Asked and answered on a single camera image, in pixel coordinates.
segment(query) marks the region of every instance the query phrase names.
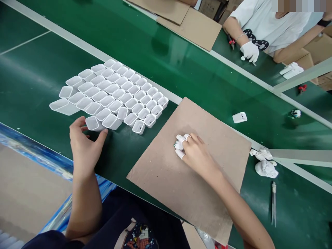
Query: brown cardboard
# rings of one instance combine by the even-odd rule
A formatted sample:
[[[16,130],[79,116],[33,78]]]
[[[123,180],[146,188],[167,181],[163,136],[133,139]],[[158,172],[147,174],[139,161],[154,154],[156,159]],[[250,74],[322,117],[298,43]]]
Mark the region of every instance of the brown cardboard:
[[[194,132],[240,192],[251,143],[184,98],[142,154],[127,179],[223,245],[232,220],[214,190],[175,153],[176,135]]]
[[[189,5],[177,0],[128,0],[163,18],[180,25],[187,14]]]
[[[208,51],[212,49],[221,30],[220,24],[193,8],[189,8],[180,26],[162,17],[158,17],[157,22]]]

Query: worker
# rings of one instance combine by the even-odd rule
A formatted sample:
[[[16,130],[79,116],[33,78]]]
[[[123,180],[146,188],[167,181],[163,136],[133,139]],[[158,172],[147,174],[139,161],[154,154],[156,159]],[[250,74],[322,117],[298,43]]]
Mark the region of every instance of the worker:
[[[80,117],[70,125],[74,159],[73,202],[66,233],[48,231],[39,234],[23,248],[190,249],[179,219],[125,190],[117,187],[102,204],[94,167],[108,130],[100,132],[93,142],[83,133],[87,130],[84,124],[85,117]],[[219,171],[202,139],[190,135],[183,141],[183,161],[223,200],[245,248],[274,249],[262,223]]]
[[[256,62],[259,50],[281,63],[307,45],[331,22],[332,12],[300,38],[310,12],[272,12],[273,0],[244,0],[231,13],[223,29],[239,44],[243,56]]]

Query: printed graphic on shirt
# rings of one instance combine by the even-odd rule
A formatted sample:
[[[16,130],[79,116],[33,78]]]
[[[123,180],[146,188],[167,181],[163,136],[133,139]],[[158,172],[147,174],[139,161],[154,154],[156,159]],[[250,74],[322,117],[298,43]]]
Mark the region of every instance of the printed graphic on shirt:
[[[243,33],[248,36],[249,40],[254,43],[259,48],[259,50],[264,51],[268,48],[269,42],[265,40],[257,40],[251,29],[245,29]]]

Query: white t-shirt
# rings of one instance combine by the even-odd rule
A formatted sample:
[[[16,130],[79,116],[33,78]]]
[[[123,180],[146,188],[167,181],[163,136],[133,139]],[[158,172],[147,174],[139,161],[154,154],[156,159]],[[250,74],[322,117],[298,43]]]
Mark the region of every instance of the white t-shirt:
[[[311,12],[289,12],[276,19],[272,0],[244,0],[230,16],[238,20],[254,44],[273,56],[274,51],[298,39],[310,15]]]

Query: white glove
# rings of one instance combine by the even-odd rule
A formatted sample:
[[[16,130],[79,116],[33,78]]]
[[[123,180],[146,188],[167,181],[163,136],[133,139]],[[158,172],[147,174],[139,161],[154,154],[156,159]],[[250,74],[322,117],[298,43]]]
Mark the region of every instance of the white glove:
[[[247,42],[246,44],[242,45],[240,48],[243,56],[246,59],[250,59],[249,62],[256,62],[259,56],[259,49],[258,47],[253,44],[251,41]]]

